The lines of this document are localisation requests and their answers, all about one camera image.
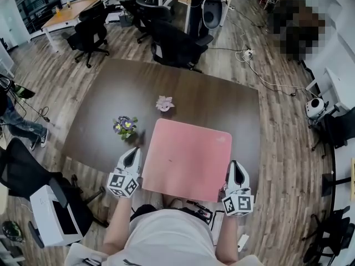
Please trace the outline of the white box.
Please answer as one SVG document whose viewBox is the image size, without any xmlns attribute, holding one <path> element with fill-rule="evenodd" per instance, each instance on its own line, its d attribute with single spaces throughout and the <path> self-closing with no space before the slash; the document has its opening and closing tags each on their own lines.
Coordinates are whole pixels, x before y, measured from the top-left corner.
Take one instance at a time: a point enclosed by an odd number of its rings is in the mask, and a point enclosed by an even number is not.
<svg viewBox="0 0 355 266">
<path fill-rule="evenodd" d="M 50 186 L 42 186 L 30 196 L 35 222 L 28 222 L 39 248 L 66 246 L 83 239 L 69 203 L 60 204 Z"/>
</svg>

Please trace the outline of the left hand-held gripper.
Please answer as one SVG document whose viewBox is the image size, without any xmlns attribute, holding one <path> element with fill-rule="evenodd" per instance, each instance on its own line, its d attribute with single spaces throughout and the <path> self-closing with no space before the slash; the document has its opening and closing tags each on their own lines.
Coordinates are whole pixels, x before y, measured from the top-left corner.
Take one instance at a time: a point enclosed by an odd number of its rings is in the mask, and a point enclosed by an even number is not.
<svg viewBox="0 0 355 266">
<path fill-rule="evenodd" d="M 133 176 L 140 176 L 141 158 L 142 153 L 139 147 L 132 148 L 120 156 L 116 168 L 128 173 L 111 172 L 106 185 L 108 191 L 116 197 L 130 198 L 139 188 L 139 183 Z"/>
</svg>

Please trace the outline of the green black helmet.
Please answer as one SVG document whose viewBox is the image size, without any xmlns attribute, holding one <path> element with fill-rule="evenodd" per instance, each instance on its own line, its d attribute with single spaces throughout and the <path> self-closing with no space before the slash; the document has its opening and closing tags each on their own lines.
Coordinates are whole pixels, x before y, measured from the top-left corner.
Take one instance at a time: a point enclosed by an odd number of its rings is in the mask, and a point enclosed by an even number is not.
<svg viewBox="0 0 355 266">
<path fill-rule="evenodd" d="M 22 99 L 30 99 L 35 96 L 35 92 L 33 92 L 23 86 L 20 86 L 18 84 L 14 85 L 13 91 L 18 97 L 20 97 Z"/>
<path fill-rule="evenodd" d="M 2 223 L 3 234 L 13 242 L 23 242 L 23 234 L 19 225 L 14 221 L 4 221 Z"/>
</svg>

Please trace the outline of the white capsule backpack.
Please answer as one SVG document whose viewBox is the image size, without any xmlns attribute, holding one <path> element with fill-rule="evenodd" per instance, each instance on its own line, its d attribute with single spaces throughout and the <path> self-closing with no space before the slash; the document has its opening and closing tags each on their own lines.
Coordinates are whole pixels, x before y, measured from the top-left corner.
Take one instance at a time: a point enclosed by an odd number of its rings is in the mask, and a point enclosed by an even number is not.
<svg viewBox="0 0 355 266">
<path fill-rule="evenodd" d="M 306 116 L 309 119 L 316 119 L 322 115 L 324 101 L 321 98 L 314 98 L 305 104 Z"/>
</svg>

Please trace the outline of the black white-rimmed capsule backpack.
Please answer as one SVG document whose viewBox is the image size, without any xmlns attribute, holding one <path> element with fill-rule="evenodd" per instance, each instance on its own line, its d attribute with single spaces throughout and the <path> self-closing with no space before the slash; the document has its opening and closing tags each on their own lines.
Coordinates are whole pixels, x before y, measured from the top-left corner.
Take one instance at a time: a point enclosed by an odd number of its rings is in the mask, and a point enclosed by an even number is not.
<svg viewBox="0 0 355 266">
<path fill-rule="evenodd" d="M 222 18 L 222 0 L 204 0 L 202 3 L 202 18 L 207 29 L 215 29 Z"/>
</svg>

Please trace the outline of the black waist-mounted device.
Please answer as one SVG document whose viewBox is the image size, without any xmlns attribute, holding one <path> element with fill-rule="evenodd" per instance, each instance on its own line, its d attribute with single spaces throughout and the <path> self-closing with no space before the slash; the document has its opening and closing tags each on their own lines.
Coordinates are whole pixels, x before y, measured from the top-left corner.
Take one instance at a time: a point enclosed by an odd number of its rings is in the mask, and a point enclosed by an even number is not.
<svg viewBox="0 0 355 266">
<path fill-rule="evenodd" d="M 198 214 L 198 217 L 201 218 L 204 222 L 206 222 L 207 225 L 210 224 L 213 217 L 213 213 L 208 208 L 192 200 L 187 200 L 186 203 L 193 205 L 195 208 L 197 208 L 195 213 Z"/>
</svg>

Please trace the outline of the person's left forearm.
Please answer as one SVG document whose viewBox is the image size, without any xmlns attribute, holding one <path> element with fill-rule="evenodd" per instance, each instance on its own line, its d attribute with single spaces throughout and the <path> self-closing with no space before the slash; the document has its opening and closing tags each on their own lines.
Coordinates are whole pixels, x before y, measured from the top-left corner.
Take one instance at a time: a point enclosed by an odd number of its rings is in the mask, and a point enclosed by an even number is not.
<svg viewBox="0 0 355 266">
<path fill-rule="evenodd" d="M 102 252 L 113 255 L 124 249 L 129 238 L 132 198 L 120 198 L 103 240 Z"/>
</svg>

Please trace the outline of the light wooden desk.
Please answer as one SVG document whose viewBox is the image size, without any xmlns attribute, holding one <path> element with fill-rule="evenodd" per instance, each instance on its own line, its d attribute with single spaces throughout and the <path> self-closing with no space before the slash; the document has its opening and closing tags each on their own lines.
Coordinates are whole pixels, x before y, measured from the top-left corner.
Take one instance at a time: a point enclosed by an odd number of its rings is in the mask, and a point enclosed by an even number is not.
<svg viewBox="0 0 355 266">
<path fill-rule="evenodd" d="M 355 202 L 355 158 L 351 159 L 351 201 Z"/>
</svg>

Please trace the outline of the pink square mat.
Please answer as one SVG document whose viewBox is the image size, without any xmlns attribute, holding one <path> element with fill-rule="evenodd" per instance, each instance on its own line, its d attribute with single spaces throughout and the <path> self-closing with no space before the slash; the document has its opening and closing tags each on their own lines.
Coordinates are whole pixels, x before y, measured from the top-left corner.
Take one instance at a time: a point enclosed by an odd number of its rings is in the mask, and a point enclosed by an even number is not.
<svg viewBox="0 0 355 266">
<path fill-rule="evenodd" d="M 232 136 L 167 119 L 156 121 L 142 188 L 194 201 L 217 202 L 230 162 Z"/>
</svg>

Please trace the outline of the person's right forearm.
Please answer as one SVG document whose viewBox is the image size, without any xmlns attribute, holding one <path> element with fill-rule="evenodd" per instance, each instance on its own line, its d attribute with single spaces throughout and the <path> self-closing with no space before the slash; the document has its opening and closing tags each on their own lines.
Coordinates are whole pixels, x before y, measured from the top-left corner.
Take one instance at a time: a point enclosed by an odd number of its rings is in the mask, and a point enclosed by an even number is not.
<svg viewBox="0 0 355 266">
<path fill-rule="evenodd" d="M 236 217 L 224 215 L 215 255 L 217 260 L 225 265 L 232 265 L 238 261 L 238 226 Z"/>
</svg>

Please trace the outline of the black office chair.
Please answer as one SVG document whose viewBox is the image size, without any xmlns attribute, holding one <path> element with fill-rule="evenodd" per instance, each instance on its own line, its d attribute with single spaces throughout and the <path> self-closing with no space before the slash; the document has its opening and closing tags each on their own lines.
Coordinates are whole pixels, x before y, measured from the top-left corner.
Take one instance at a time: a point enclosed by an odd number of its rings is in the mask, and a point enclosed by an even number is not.
<svg viewBox="0 0 355 266">
<path fill-rule="evenodd" d="M 99 48 L 101 45 L 107 45 L 106 40 L 107 29 L 105 27 L 105 20 L 108 16 L 108 11 L 103 8 L 99 11 L 91 11 L 84 19 L 80 21 L 75 27 L 75 33 L 62 33 L 62 37 L 67 41 L 72 50 L 79 50 L 80 54 L 74 60 L 79 62 L 79 58 L 87 55 L 87 68 L 91 68 L 90 59 L 93 52 L 105 53 L 109 56 L 109 51 Z"/>
<path fill-rule="evenodd" d="M 151 21 L 150 30 L 154 61 L 170 67 L 202 72 L 196 65 L 202 53 L 208 50 L 208 44 L 213 41 L 213 36 L 208 34 L 195 40 L 172 24 L 161 20 Z"/>
<path fill-rule="evenodd" d="M 327 266 L 331 266 L 340 252 L 349 247 L 355 233 L 355 224 L 350 222 L 349 217 L 343 216 L 349 210 L 350 206 L 330 214 L 323 210 L 321 219 L 316 214 L 311 215 L 316 221 L 316 229 L 302 240 L 306 241 L 312 237 L 315 239 L 308 247 L 303 263 L 307 266 L 321 266 L 321 257 L 327 257 Z"/>
<path fill-rule="evenodd" d="M 341 116 L 334 117 L 332 114 L 326 114 L 323 120 L 311 126 L 319 135 L 318 141 L 311 148 L 314 151 L 319 143 L 322 143 L 324 154 L 326 156 L 326 144 L 338 149 L 347 146 L 349 139 L 355 138 L 355 107 Z"/>
<path fill-rule="evenodd" d="M 68 180 L 61 172 L 49 172 L 37 162 L 20 139 L 11 139 L 6 149 L 0 147 L 0 183 L 9 189 L 10 196 L 29 201 L 31 195 L 41 187 L 50 185 L 52 179 L 62 189 L 78 225 L 88 229 L 96 222 L 102 227 L 108 227 L 108 222 L 97 219 L 88 207 L 91 201 L 105 193 L 104 187 L 83 199 L 83 191 L 75 174 Z"/>
<path fill-rule="evenodd" d="M 142 40 L 151 34 L 150 23 L 152 21 L 172 22 L 174 17 L 170 10 L 164 6 L 156 6 L 146 3 L 145 0 L 136 0 L 138 30 L 143 35 L 137 38 L 137 43 L 141 44 Z"/>
</svg>

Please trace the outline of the person's white shirt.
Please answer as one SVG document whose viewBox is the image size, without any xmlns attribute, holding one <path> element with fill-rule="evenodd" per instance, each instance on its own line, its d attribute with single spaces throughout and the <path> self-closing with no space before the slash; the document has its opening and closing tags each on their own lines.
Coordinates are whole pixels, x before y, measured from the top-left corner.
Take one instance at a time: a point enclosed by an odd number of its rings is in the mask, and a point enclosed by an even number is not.
<svg viewBox="0 0 355 266">
<path fill-rule="evenodd" d="M 64 266 L 226 266 L 217 260 L 209 227 L 176 209 L 138 216 L 123 250 L 108 255 L 74 243 Z"/>
</svg>

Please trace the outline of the pink succulent ornament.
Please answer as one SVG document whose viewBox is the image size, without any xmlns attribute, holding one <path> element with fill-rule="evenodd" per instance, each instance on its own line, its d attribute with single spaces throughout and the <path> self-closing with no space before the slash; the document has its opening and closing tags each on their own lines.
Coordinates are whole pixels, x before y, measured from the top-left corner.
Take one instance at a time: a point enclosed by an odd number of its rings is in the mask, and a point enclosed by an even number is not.
<svg viewBox="0 0 355 266">
<path fill-rule="evenodd" d="M 173 104 L 173 98 L 171 96 L 159 96 L 155 106 L 161 112 L 167 112 L 168 110 L 170 110 L 170 108 L 175 107 L 175 105 Z"/>
</svg>

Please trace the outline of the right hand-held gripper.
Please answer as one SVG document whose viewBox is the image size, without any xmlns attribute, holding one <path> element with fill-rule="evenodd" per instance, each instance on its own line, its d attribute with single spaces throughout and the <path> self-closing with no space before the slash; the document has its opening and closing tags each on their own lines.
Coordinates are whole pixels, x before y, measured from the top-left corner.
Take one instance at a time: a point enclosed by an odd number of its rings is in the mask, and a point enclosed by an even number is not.
<svg viewBox="0 0 355 266">
<path fill-rule="evenodd" d="M 250 188 L 249 174 L 237 161 L 229 163 L 226 175 L 227 189 Z M 225 214 L 229 217 L 245 216 L 253 212 L 254 195 L 248 191 L 234 191 L 222 199 Z"/>
</svg>

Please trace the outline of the white desk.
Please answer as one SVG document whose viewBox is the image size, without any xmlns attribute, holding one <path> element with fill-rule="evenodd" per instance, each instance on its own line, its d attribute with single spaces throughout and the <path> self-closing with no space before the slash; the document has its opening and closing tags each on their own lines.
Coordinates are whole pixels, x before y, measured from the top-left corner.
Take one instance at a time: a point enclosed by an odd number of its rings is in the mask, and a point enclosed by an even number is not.
<svg viewBox="0 0 355 266">
<path fill-rule="evenodd" d="M 318 97 L 333 96 L 334 104 L 345 111 L 355 107 L 355 77 L 338 76 L 325 67 L 323 77 L 314 78 L 306 90 L 310 92 L 315 85 L 320 90 Z"/>
</svg>

